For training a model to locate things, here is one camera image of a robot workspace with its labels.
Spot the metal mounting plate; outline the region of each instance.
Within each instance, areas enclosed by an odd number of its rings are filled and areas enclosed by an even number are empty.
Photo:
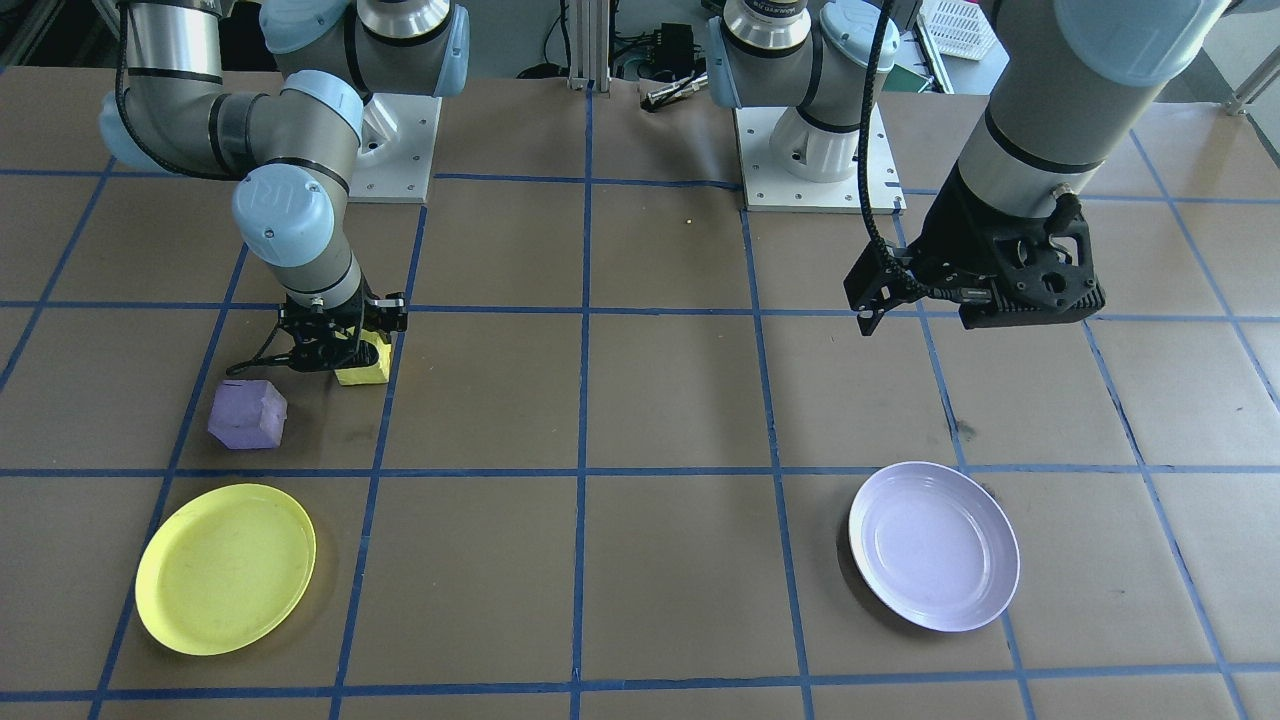
[[[375,95],[365,106],[365,145],[356,155],[351,201],[425,202],[439,120],[439,97]]]
[[[769,154],[769,133],[785,108],[742,108],[735,110],[737,149],[742,161],[746,209],[778,213],[860,213],[858,178],[818,183],[800,179],[780,165]],[[893,165],[879,108],[872,109],[872,164],[867,168],[867,184],[872,211],[893,213],[906,208]]]

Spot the blue tape line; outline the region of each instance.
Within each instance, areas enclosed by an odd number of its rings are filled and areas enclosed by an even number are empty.
[[[1231,323],[1231,329],[1235,331],[1235,337],[1240,342],[1240,347],[1244,348],[1244,354],[1249,357],[1249,363],[1253,365],[1253,372],[1257,373],[1258,380],[1262,382],[1262,387],[1266,388],[1267,395],[1271,397],[1271,405],[1276,409],[1276,411],[1280,411],[1280,393],[1277,393],[1275,386],[1271,384],[1271,378],[1268,378],[1266,370],[1262,369],[1262,363],[1258,361],[1257,352],[1253,351],[1253,346],[1249,343],[1249,340],[1244,337],[1244,329],[1235,320],[1235,313],[1231,311],[1231,305],[1226,301],[1226,296],[1222,295],[1221,286],[1217,284],[1217,279],[1210,270],[1208,263],[1204,261],[1204,255],[1196,243],[1196,237],[1192,236],[1192,231],[1187,227],[1187,222],[1183,219],[1181,211],[1178,210],[1178,202],[1170,197],[1169,188],[1165,187],[1165,181],[1161,179],[1160,173],[1156,170],[1156,164],[1152,163],[1151,156],[1147,155],[1147,149],[1143,147],[1142,141],[1138,140],[1138,133],[1130,129],[1129,137],[1133,138],[1133,143],[1138,149],[1138,154],[1142,155],[1142,161],[1147,164],[1147,170],[1151,172],[1151,177],[1156,179],[1156,187],[1160,188],[1160,193],[1164,195],[1164,200],[1169,204],[1169,210],[1174,214],[1174,219],[1178,222],[1178,229],[1181,231],[1183,238],[1187,240],[1187,246],[1196,258],[1196,264],[1199,265],[1201,272],[1204,273],[1204,279],[1208,281],[1210,290],[1213,291],[1213,297],[1217,299],[1219,305],[1222,306],[1222,311],[1226,313],[1228,320]]]
[[[28,170],[23,168],[0,169],[0,177],[8,176],[8,177],[37,177],[37,178],[96,178],[101,177],[102,174],[104,174],[102,170]]]
[[[1280,671],[1280,662],[1244,662],[1229,666],[1231,673],[1260,674]],[[1213,664],[1119,665],[1082,667],[1042,667],[1025,670],[1032,680],[1085,678],[1158,678],[1170,675],[1216,675]],[[686,691],[736,688],[865,687],[942,683],[987,683],[1015,680],[1014,670],[960,670],[933,673],[876,673],[856,675],[771,675],[759,678],[689,678],[689,679],[598,679],[580,683],[439,683],[439,684],[366,684],[335,688],[317,687],[229,687],[229,688],[141,688],[108,691],[108,701],[155,700],[255,700],[310,697],[424,697],[476,694],[541,694],[579,692]],[[0,691],[0,703],[14,702],[84,702],[95,691]]]
[[[1171,200],[1203,205],[1280,205],[1280,197],[1171,197]]]
[[[742,249],[746,254],[746,279],[751,292],[751,322],[755,325],[755,354],[760,366],[760,392],[764,400],[764,424],[769,438],[769,470],[773,475],[773,502],[778,514],[778,537],[782,547],[782,570],[787,579],[787,605],[791,610],[791,634],[796,646],[796,669],[800,671],[800,693],[805,720],[813,720],[813,689],[809,687],[809,651],[804,639],[804,619],[800,615],[800,594],[796,589],[795,561],[791,553],[791,528],[787,521],[787,496],[782,482],[782,455],[778,450],[778,432],[773,414],[773,387],[769,382],[769,361],[764,346],[764,318],[760,314],[760,290],[755,274],[755,250],[751,246],[751,224],[746,210],[739,210],[742,223]]]
[[[690,187],[714,187],[718,190],[728,190],[739,192],[742,186],[736,182],[724,181],[650,181],[650,179],[631,179],[631,178],[594,178],[591,182],[595,184],[621,184],[621,186],[640,186],[640,187],[671,187],[671,188],[690,188]]]
[[[1230,667],[1231,673],[1280,673],[1280,662],[1239,662]]]
[[[419,209],[417,227],[413,229],[413,249],[408,259],[408,274],[404,278],[406,302],[413,296],[417,284],[417,265],[422,258],[422,240],[426,236],[426,208]],[[360,528],[360,550],[356,552],[356,571],[351,583],[351,598],[347,601],[347,620],[342,629],[342,647],[338,651],[338,669],[334,673],[333,701],[329,703],[330,720],[342,715],[343,687],[351,667],[351,648],[356,641],[356,620],[360,615],[360,598],[365,585],[365,566],[369,562],[369,546],[374,534],[374,518],[378,510],[378,491],[383,478],[383,459],[387,452],[387,436],[390,432],[392,413],[396,405],[396,387],[399,383],[401,360],[404,355],[404,336],[397,334],[392,350],[392,369],[387,379],[387,395],[383,398],[383,414],[378,425],[378,442],[374,445],[374,464],[369,473],[369,493],[365,497],[365,516]]]
[[[106,468],[0,468],[0,478],[163,478],[164,468],[123,469]]]
[[[893,231],[897,233],[899,246],[906,246],[906,233],[902,229],[902,219],[893,215]],[[929,327],[928,313],[924,301],[916,301],[916,310],[920,313],[920,331],[924,333],[924,346],[928,348],[929,364],[933,366],[933,379],[938,386],[938,396],[942,400],[942,411],[947,419],[947,433],[951,436],[951,448],[956,456],[956,469],[969,475],[969,464],[965,459],[964,442],[960,439],[960,423],[956,420],[955,409],[951,405],[951,391],[947,389],[947,379],[942,372],[942,359],[938,356],[937,343],[933,341],[933,329]],[[1009,646],[1009,657],[1014,666],[1014,678],[1018,680],[1018,693],[1023,700],[1023,711],[1027,720],[1036,720],[1036,706],[1032,703],[1030,687],[1027,683],[1027,674],[1023,670],[1023,657],[1018,648],[1018,635],[1014,633],[1014,624],[1009,619],[1009,610],[1000,615],[1000,624],[1005,632],[1005,642]]]
[[[426,219],[429,218],[426,206],[417,211],[417,229],[413,231],[413,250],[410,251],[408,275],[404,278],[404,304],[412,300],[413,288],[417,287],[417,264],[422,258],[422,238],[426,237]]]
[[[1050,667],[1028,670],[1033,680],[1062,680],[1069,678],[1152,678],[1162,675],[1217,675],[1217,665],[1128,665],[1117,667]]]
[[[586,178],[582,184],[582,329],[579,340],[577,483],[573,511],[573,626],[570,651],[570,678],[575,683],[575,689],[570,694],[571,719],[579,717],[582,707],[582,693],[577,689],[577,683],[582,680],[582,612],[586,583],[586,442],[591,359],[591,172],[595,164],[595,99],[591,88],[586,91],[586,137],[584,142],[582,164],[586,170]]]
[[[93,209],[97,206],[99,199],[102,197],[102,190],[106,187],[106,181],[110,177],[111,167],[114,164],[115,158],[111,158],[106,161],[106,167],[97,173],[97,186],[93,187],[93,192],[88,196],[88,202],[84,204],[84,211],[81,213],[81,218],[76,223],[76,228],[72,231],[72,237],[63,247],[63,254],[58,256],[58,264],[54,265],[54,272],[49,274],[49,281],[45,282],[45,290],[40,292],[40,300],[36,301],[36,307],[31,313],[31,318],[27,319],[27,325],[23,328],[22,334],[18,337],[18,345],[14,346],[13,352],[9,354],[9,361],[5,363],[4,370],[0,372],[0,392],[4,392],[5,386],[9,384],[9,378],[13,377],[13,372],[18,366],[18,360],[22,359],[23,351],[27,350],[27,343],[31,342],[31,333],[36,329],[36,323],[40,322],[44,306],[49,302],[49,297],[54,293],[54,286],[58,284],[58,279],[63,275],[63,270],[67,269],[67,261],[70,260],[72,252],[79,243],[81,234],[88,224],[90,215],[93,214]]]
[[[1160,475],[1280,475],[1280,465],[1146,465]],[[869,475],[878,465],[783,465],[783,475]],[[970,473],[1138,474],[1138,465],[993,464],[968,465]],[[586,468],[588,477],[771,475],[773,468]],[[0,468],[0,478],[163,478],[164,468]],[[352,468],[178,468],[175,478],[367,478]],[[572,478],[576,468],[383,468],[383,478]]]
[[[466,696],[566,693],[570,683],[454,683],[420,685],[347,685],[346,697]]]
[[[557,176],[499,176],[499,174],[481,174],[481,173],[435,173],[433,176],[435,179],[465,179],[465,181],[485,181],[485,182],[541,182],[541,183],[561,183],[561,184],[582,184],[585,178],[570,178],[570,177],[557,177]]]
[[[140,557],[151,542],[151,537],[160,529],[160,520],[164,518],[164,507],[169,501],[169,492],[173,489],[173,479],[175,477],[175,470],[178,469],[178,461],[182,459],[182,451],[187,446],[187,437],[191,434],[191,425],[196,416],[196,407],[200,405],[200,396],[204,393],[205,384],[209,382],[209,369],[214,364],[214,355],[218,351],[218,341],[221,338],[223,328],[227,324],[227,315],[230,313],[229,305],[232,297],[236,295],[236,287],[239,284],[241,272],[244,269],[244,259],[247,256],[248,247],[242,245],[239,254],[236,258],[236,266],[232,269],[230,278],[227,281],[227,291],[223,293],[224,306],[219,310],[218,319],[214,322],[214,329],[209,334],[209,343],[205,346],[205,356],[200,361],[200,370],[196,374],[196,382],[192,383],[191,396],[187,398],[187,409],[183,411],[182,424],[178,427],[178,438],[173,443],[173,452],[169,454],[169,466],[165,469],[164,479],[160,482],[160,492],[156,495],[155,505],[151,509],[151,519],[147,523],[147,532],[142,542],[142,548],[138,550]],[[102,673],[99,676],[93,703],[90,706],[88,720],[97,720],[99,715],[102,712],[102,701],[110,688],[111,675],[115,673],[115,664],[120,657],[120,647],[124,644],[124,634],[129,628],[129,620],[133,615],[133,583],[129,583],[128,591],[124,596],[124,607],[120,609],[120,616],[115,624],[115,634],[113,635],[111,646],[106,652],[106,661],[102,664]]]
[[[1147,495],[1151,497],[1156,518],[1160,520],[1160,529],[1165,533],[1165,542],[1169,543],[1169,550],[1174,555],[1174,565],[1178,568],[1178,575],[1181,578],[1183,585],[1187,588],[1187,594],[1192,601],[1192,606],[1196,609],[1196,618],[1199,620],[1201,629],[1204,633],[1204,639],[1208,642],[1210,651],[1213,653],[1213,661],[1217,665],[1219,673],[1221,673],[1222,680],[1226,683],[1226,689],[1231,696],[1231,703],[1235,706],[1235,712],[1239,716],[1239,720],[1248,720],[1248,714],[1244,711],[1244,703],[1240,701],[1239,689],[1235,687],[1235,679],[1231,678],[1231,671],[1228,667],[1226,659],[1222,656],[1222,648],[1217,642],[1217,634],[1213,632],[1213,626],[1208,621],[1208,615],[1204,612],[1204,603],[1201,601],[1199,592],[1196,589],[1196,583],[1192,580],[1190,573],[1187,570],[1187,561],[1183,559],[1181,550],[1178,547],[1178,539],[1174,537],[1174,529],[1169,524],[1169,518],[1165,514],[1165,506],[1160,501],[1160,493],[1156,491],[1156,483],[1151,478],[1151,470],[1143,459],[1142,448],[1138,447],[1138,439],[1133,432],[1133,424],[1129,421],[1129,415],[1125,413],[1124,404],[1120,401],[1120,393],[1111,377],[1111,370],[1107,368],[1107,361],[1102,356],[1102,348],[1098,346],[1097,338],[1093,336],[1093,329],[1089,327],[1088,320],[1082,322],[1080,328],[1084,332],[1084,338],[1089,343],[1089,351],[1093,352],[1093,360],[1098,365],[1098,373],[1102,375],[1102,382],[1107,387],[1111,402],[1116,407],[1116,414],[1120,416],[1120,424],[1124,427],[1125,438],[1129,441],[1129,448],[1133,452],[1134,460],[1138,461],[1142,471],[1142,482],[1147,487]]]

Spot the silver cylinder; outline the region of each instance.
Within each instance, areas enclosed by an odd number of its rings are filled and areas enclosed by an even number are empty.
[[[396,40],[420,37],[449,17],[449,0],[357,0],[356,14],[370,32]]]
[[[193,73],[220,78],[218,18],[175,5],[132,3],[129,13],[131,68]]]
[[[1016,218],[1050,217],[1055,202],[1047,188],[1066,183],[1080,192],[1097,172],[1097,168],[1083,173],[1055,173],[1033,168],[1001,149],[983,118],[973,128],[956,165],[974,195],[996,210]]]
[[[806,0],[756,3],[777,9],[764,14],[748,6],[745,0],[724,4],[724,27],[742,42],[762,50],[790,50],[804,42],[813,27]]]

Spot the black cable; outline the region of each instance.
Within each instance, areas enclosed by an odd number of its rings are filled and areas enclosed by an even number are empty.
[[[146,154],[147,158],[151,158],[152,163],[160,165],[161,169],[174,174],[189,176],[200,179],[216,179],[216,181],[241,179],[236,176],[223,176],[223,174],[205,173],[200,170],[188,170],[186,168],[180,168],[161,158],[155,150],[151,150],[151,147],[148,147],[147,143],[142,141],[142,138],[138,136],[138,131],[133,127],[133,123],[129,122],[129,113],[125,109],[125,102],[124,102],[124,73],[127,70],[125,65],[128,64],[127,60],[128,42],[129,42],[129,6],[127,4],[122,4],[120,51],[115,64],[115,111],[120,115],[120,123],[124,124],[124,131],[129,133],[129,137],[133,140],[133,143],[138,146],[138,150],[142,150],[142,152]]]
[[[547,26],[547,35],[543,36],[543,61],[548,64],[552,59],[547,56],[547,44],[552,41],[552,33],[556,32],[556,23],[558,22],[559,18],[553,19],[552,24]]]
[[[573,55],[568,47],[568,0],[561,0],[561,35],[564,37],[564,67],[573,67]]]
[[[869,246],[879,256],[881,266],[892,273],[893,279],[902,283],[904,290],[910,295],[929,295],[931,288],[915,279],[906,268],[899,263],[890,249],[888,242],[881,236],[876,227],[876,218],[872,215],[870,191],[867,183],[868,147],[872,133],[872,106],[876,102],[876,73],[879,67],[881,46],[884,44],[884,35],[888,31],[890,14],[893,12],[895,0],[884,0],[881,5],[879,20],[876,23],[876,37],[872,41],[870,56],[867,59],[867,73],[863,79],[863,108],[858,126],[858,201],[863,210],[863,224],[867,225],[867,234],[870,236]]]

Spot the blue joint cap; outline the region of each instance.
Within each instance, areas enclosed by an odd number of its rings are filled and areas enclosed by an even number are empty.
[[[329,32],[349,0],[266,0],[257,15],[262,40],[273,55],[302,50]]]
[[[742,99],[733,83],[733,68],[728,64],[728,49],[719,18],[707,22],[707,79],[712,86],[712,100],[721,108],[741,108]]]
[[[297,90],[324,102],[347,120],[357,141],[362,140],[365,104],[356,88],[342,79],[321,70],[298,70],[284,81],[283,90]]]
[[[823,5],[820,18],[822,32],[827,40],[842,55],[865,68],[872,56],[872,44],[876,41],[879,8],[863,0],[831,0]],[[881,44],[876,72],[887,73],[893,69],[893,58],[901,44],[897,26],[890,20],[884,28],[884,41]]]
[[[297,268],[315,260],[333,237],[333,201],[294,165],[262,165],[236,186],[232,214],[244,245],[262,261]]]
[[[125,165],[138,170],[168,173],[143,152],[137,142],[133,142],[124,122],[120,120],[114,91],[102,96],[102,111],[97,114],[97,131],[102,135],[102,142],[106,143],[111,155],[115,155]]]
[[[449,45],[444,49],[444,61],[440,63],[440,78],[435,81],[436,97],[453,97],[462,92],[467,83],[467,65],[471,60],[471,17],[462,5],[453,6],[453,27],[449,28]]]

